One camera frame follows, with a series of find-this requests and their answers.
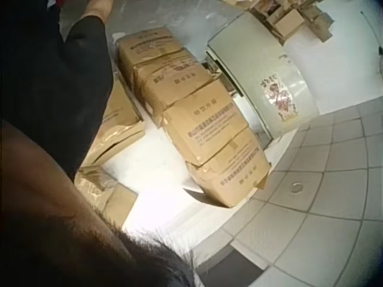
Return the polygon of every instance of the white appliance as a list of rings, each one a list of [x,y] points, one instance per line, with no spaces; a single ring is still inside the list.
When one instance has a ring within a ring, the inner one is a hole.
[[[298,68],[250,13],[243,13],[216,34],[206,52],[254,108],[271,138],[318,115]]]

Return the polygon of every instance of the colorful sticker label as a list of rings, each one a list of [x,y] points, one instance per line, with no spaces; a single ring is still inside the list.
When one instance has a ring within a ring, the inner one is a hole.
[[[277,74],[263,79],[260,85],[269,103],[278,111],[282,121],[288,121],[298,115],[293,96]]]

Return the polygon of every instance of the white wall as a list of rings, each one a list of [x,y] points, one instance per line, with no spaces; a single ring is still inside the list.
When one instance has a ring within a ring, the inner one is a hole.
[[[334,20],[333,37],[322,43],[304,27],[285,43],[287,54],[305,77],[321,114],[383,95],[378,44],[382,42],[382,8],[375,0],[326,0],[318,5]]]

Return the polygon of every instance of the person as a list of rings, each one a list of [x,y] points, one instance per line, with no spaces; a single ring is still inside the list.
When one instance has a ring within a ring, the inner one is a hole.
[[[89,0],[63,40],[54,1],[2,3],[3,282],[195,286],[191,256],[116,229],[73,184],[111,91],[105,22],[112,4]]]

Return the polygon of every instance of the hand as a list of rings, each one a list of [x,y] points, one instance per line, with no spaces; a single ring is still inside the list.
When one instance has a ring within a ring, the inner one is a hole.
[[[113,0],[88,0],[85,12],[81,18],[86,16],[97,16],[105,23],[112,10],[112,6]]]

